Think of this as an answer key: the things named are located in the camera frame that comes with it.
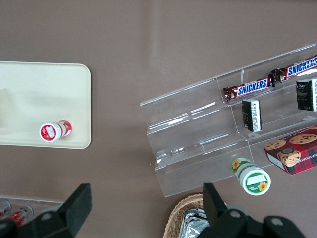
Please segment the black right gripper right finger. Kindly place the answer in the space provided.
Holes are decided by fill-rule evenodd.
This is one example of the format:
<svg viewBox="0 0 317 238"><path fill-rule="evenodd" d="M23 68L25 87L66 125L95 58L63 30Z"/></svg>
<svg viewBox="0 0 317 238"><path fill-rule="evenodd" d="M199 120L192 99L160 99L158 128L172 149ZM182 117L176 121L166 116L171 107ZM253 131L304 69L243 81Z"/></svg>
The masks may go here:
<svg viewBox="0 0 317 238"><path fill-rule="evenodd" d="M305 235L289 219L267 216L254 220L236 208L227 208L213 183L203 185L203 206L209 226L204 238L304 238Z"/></svg>

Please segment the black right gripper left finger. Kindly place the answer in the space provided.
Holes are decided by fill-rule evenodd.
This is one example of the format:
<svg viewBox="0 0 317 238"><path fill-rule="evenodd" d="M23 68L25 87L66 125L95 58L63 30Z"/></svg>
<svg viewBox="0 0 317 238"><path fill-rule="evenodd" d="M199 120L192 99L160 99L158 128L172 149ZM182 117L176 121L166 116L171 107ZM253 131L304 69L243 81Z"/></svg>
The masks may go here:
<svg viewBox="0 0 317 238"><path fill-rule="evenodd" d="M83 183L58 208L49 208L34 216L32 206L20 206L9 214L0 202L0 236L2 238L74 238L92 210L91 185Z"/></svg>

